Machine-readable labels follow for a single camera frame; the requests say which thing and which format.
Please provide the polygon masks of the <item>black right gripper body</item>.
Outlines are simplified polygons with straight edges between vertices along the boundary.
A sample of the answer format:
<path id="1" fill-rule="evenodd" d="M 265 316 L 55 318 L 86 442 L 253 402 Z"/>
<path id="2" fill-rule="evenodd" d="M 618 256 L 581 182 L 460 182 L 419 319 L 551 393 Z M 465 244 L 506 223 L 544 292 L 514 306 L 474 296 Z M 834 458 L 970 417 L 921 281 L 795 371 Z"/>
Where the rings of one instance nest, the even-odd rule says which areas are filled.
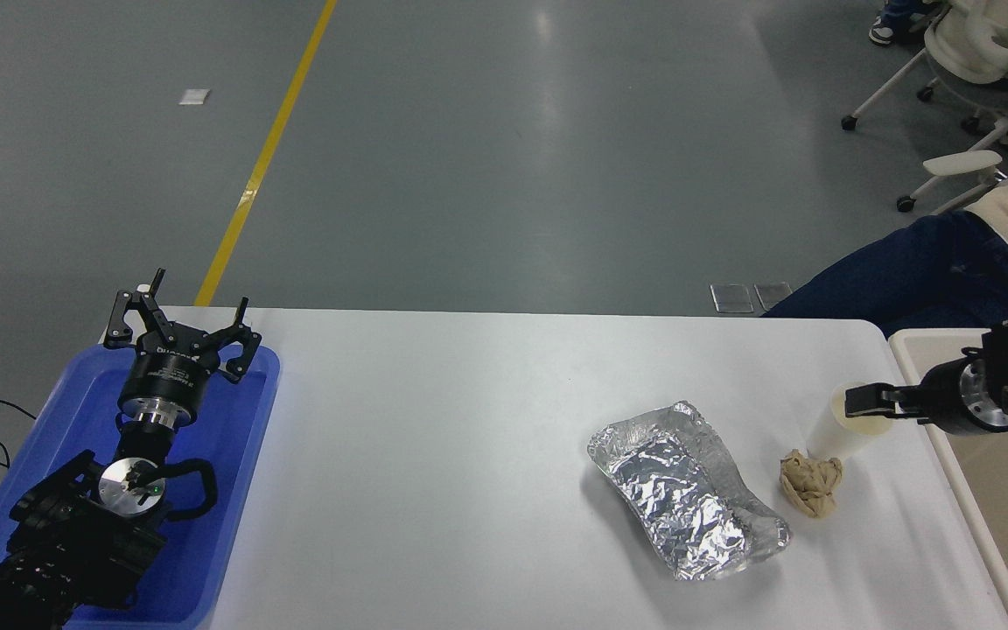
<path id="1" fill-rule="evenodd" d="M 927 424 L 953 435 L 983 434 L 976 404 L 983 402 L 983 377 L 977 360 L 963 358 L 931 368 L 920 385 L 929 393 Z"/>

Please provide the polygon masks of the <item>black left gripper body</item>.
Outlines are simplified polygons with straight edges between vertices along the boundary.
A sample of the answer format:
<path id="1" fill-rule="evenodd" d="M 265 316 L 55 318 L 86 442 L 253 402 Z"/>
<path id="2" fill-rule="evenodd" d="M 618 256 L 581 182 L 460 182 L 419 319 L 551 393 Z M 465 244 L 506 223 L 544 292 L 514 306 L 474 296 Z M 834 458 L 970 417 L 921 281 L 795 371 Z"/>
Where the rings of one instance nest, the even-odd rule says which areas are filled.
<path id="1" fill-rule="evenodd" d="M 124 412 L 149 399 L 176 404 L 187 412 L 200 410 L 211 375 L 221 364 L 218 346 L 197 333 L 175 335 L 175 346 L 163 344 L 160 333 L 136 340 L 136 358 L 117 404 Z"/>

